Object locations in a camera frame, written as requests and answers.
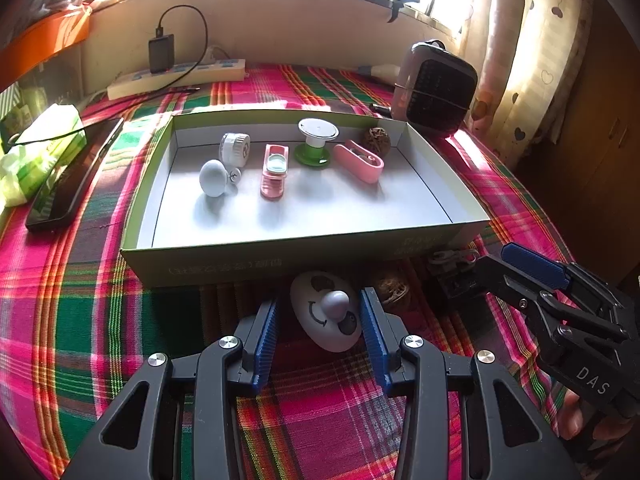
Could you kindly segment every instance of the green round base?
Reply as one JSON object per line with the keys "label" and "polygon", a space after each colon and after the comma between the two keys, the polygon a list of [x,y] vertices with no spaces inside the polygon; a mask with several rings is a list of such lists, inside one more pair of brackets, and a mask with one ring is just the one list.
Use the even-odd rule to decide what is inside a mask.
{"label": "green round base", "polygon": [[305,166],[322,168],[331,162],[331,155],[326,148],[312,148],[308,144],[300,144],[293,153],[296,160]]}

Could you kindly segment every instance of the green plastic bag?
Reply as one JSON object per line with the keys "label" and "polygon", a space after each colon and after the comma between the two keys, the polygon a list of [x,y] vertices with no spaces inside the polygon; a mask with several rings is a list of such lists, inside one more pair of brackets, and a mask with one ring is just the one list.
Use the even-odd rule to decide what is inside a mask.
{"label": "green plastic bag", "polygon": [[[53,104],[18,138],[18,142],[50,139],[82,128],[80,114],[73,105]],[[0,203],[7,207],[26,203],[40,188],[58,159],[67,164],[86,144],[84,131],[58,140],[43,140],[14,146],[0,158]]]}

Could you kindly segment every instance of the black cable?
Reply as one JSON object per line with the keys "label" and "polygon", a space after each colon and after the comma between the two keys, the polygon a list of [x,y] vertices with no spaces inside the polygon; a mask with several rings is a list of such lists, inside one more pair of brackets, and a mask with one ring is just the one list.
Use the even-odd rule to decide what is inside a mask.
{"label": "black cable", "polygon": [[231,59],[231,56],[226,52],[226,50],[224,48],[222,48],[219,45],[214,45],[213,48],[215,50],[219,50],[220,52],[222,52],[222,54],[224,54],[226,56],[227,59]]}
{"label": "black cable", "polygon": [[[169,92],[164,92],[164,93],[159,93],[159,92],[167,90],[169,87],[174,86],[178,81],[180,81],[180,79],[183,79],[183,78],[187,77],[202,62],[202,60],[204,59],[204,57],[205,57],[205,55],[207,53],[207,47],[209,46],[209,27],[207,27],[207,20],[205,19],[204,14],[201,12],[200,9],[198,9],[197,7],[194,7],[192,5],[187,5],[187,4],[180,4],[180,5],[176,5],[176,6],[173,6],[173,7],[169,7],[165,12],[162,13],[162,16],[160,16],[160,20],[158,21],[158,29],[160,31],[162,31],[162,19],[164,18],[165,14],[168,13],[170,10],[178,9],[180,7],[187,7],[189,9],[193,9],[202,18],[202,24],[204,25],[204,49],[202,50],[202,54],[200,55],[200,59],[197,60],[196,63],[194,63],[193,66],[190,69],[187,70],[187,72],[184,72],[183,74],[180,74],[173,81],[171,81],[170,83],[167,83],[164,86],[161,86],[159,89],[153,90],[152,94],[149,97],[143,99],[142,101],[137,101],[135,103],[131,103],[131,104],[127,105],[126,107],[124,107],[122,110],[119,110],[118,112],[116,112],[115,114],[110,115],[109,117],[107,117],[105,119],[101,119],[99,121],[95,121],[95,123],[88,124],[87,126],[93,126],[94,124],[100,124],[100,123],[105,123],[107,121],[111,121],[112,119],[118,117],[121,113],[125,112],[126,110],[129,110],[130,108],[133,108],[134,106],[137,106],[137,105],[142,104],[142,103],[146,103],[147,101],[151,101],[152,99],[155,99],[157,97],[161,97],[163,95],[174,93],[174,91],[169,91]],[[175,92],[176,93],[182,93],[182,92],[185,92],[185,90],[181,90],[181,91],[177,90]],[[122,103],[121,102],[120,103],[111,103],[109,105],[103,106],[102,108],[98,108],[97,110],[94,110],[92,112],[92,115],[98,114],[98,113],[103,112],[105,110],[108,110],[109,108],[113,108],[114,106],[117,106],[118,104],[122,104]],[[14,140],[16,137],[20,138],[20,136],[22,135],[22,133],[20,133],[20,134],[16,134],[13,137],[11,137],[9,139],[9,141],[7,142],[7,144],[8,144],[9,149],[11,149],[14,146],[26,146],[27,144],[34,144],[35,142],[46,142],[48,140],[64,139],[65,137],[68,137],[69,135],[73,135],[73,134],[76,134],[78,132],[82,132],[85,127],[78,128],[77,130],[73,130],[71,132],[67,132],[66,134],[58,135],[58,136],[55,136],[55,137],[49,137],[49,139],[27,140],[26,142],[12,142],[12,140]]]}
{"label": "black cable", "polygon": [[[26,146],[27,144],[35,144],[36,142],[47,142],[49,140],[59,140],[59,139],[64,139],[65,137],[68,137],[69,135],[73,135],[76,134],[78,132],[82,132],[84,129],[88,128],[89,126],[94,126],[94,124],[101,124],[101,123],[106,123],[107,121],[111,121],[112,119],[116,118],[118,115],[120,115],[121,113],[123,113],[124,111],[128,110],[129,108],[133,108],[134,106],[137,105],[141,105],[142,103],[146,103],[147,101],[151,101],[152,99],[156,99],[158,97],[162,97],[165,95],[170,95],[170,94],[192,94],[194,92],[197,92],[198,90],[200,90],[200,88],[185,88],[184,90],[171,90],[169,92],[163,92],[161,94],[157,94],[156,92],[158,92],[157,90],[154,91],[154,94],[142,99],[142,101],[137,101],[135,103],[132,103],[130,105],[128,105],[127,107],[123,108],[122,110],[118,111],[116,114],[110,115],[109,117],[105,118],[105,119],[100,119],[99,121],[95,121],[95,123],[91,123],[91,124],[85,124],[82,128],[78,128],[77,130],[72,130],[70,132],[67,132],[66,134],[61,134],[55,137],[48,137],[47,139],[39,139],[39,140],[25,140],[24,142],[12,142],[12,139],[14,139],[16,136],[19,137],[22,134],[15,134],[13,137],[9,138],[8,141],[8,147],[9,149],[11,149],[14,146]],[[100,110],[98,110],[97,112],[94,113],[98,113],[102,110],[106,110],[107,108],[111,108],[112,106],[115,105],[111,105],[111,106],[107,106],[104,108],[101,108]]]}

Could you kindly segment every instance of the blue gripper pad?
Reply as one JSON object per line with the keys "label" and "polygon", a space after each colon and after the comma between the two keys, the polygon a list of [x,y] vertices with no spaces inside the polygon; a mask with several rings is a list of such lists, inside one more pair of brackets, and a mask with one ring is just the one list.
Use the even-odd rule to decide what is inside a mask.
{"label": "blue gripper pad", "polygon": [[278,317],[276,316],[276,302],[271,303],[269,312],[264,322],[264,328],[258,346],[255,351],[254,359],[254,380],[252,387],[256,395],[269,379],[271,363],[273,362],[273,354],[276,351],[276,343],[278,340]]}
{"label": "blue gripper pad", "polygon": [[362,334],[367,345],[373,376],[386,395],[391,388],[389,353],[382,338],[380,327],[376,322],[376,317],[373,314],[373,307],[364,290],[360,291],[360,324],[362,325]]}
{"label": "blue gripper pad", "polygon": [[561,264],[521,245],[506,244],[500,256],[504,262],[535,278],[551,290],[566,290],[569,286],[570,280],[565,275]]}

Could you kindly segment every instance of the orange shelf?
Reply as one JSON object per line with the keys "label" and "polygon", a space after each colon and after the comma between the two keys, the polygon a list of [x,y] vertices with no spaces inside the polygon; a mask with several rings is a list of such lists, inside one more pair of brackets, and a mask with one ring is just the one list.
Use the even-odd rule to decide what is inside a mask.
{"label": "orange shelf", "polygon": [[62,10],[34,23],[0,52],[0,91],[29,70],[89,35],[91,7]]}

